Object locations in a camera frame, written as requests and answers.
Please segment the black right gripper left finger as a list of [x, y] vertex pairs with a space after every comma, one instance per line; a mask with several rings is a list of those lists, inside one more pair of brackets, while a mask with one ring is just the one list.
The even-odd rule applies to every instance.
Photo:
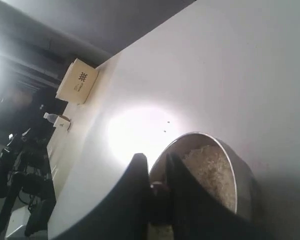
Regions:
[[48, 222], [50, 240], [145, 240], [150, 181], [147, 158], [136, 153], [126, 170], [93, 164], [72, 171]]

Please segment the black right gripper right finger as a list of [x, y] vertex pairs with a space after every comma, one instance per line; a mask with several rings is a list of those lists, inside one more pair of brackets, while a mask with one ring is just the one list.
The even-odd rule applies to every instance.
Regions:
[[166, 156], [176, 240], [253, 240], [255, 229], [216, 201], [175, 153]]

